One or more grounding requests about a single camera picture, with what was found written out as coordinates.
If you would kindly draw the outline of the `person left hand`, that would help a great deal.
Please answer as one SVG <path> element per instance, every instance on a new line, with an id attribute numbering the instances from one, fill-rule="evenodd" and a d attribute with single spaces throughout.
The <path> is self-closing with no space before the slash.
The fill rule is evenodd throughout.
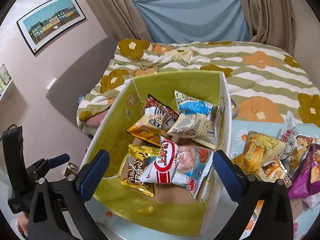
<path id="1" fill-rule="evenodd" d="M 17 219 L 18 229 L 24 239 L 28 239 L 28 216 L 24 212 L 20 212 Z"/>

